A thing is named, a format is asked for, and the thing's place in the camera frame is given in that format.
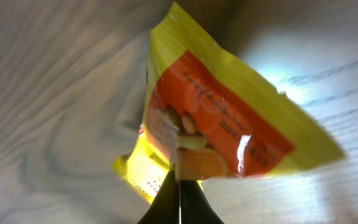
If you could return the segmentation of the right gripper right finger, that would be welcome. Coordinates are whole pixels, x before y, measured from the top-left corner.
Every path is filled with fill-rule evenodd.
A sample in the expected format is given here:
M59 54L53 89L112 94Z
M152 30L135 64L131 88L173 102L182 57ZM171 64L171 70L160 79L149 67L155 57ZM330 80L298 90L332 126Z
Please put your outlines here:
M180 181L180 208L182 224L224 224L195 180Z

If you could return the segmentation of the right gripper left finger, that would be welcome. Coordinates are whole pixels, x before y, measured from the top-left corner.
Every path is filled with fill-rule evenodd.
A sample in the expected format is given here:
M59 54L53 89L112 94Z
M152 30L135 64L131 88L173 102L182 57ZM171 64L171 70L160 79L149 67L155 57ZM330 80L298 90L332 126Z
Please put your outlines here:
M179 224L180 189L175 172L169 171L150 208L138 224Z

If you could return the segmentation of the yellow orange snack packet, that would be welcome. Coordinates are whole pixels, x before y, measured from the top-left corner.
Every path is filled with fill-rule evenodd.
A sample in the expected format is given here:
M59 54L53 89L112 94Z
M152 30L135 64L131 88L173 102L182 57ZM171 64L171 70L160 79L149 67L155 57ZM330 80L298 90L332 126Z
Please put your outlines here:
M152 202L179 180L282 176L344 157L307 113L225 51L177 3L150 33L145 109L114 171Z

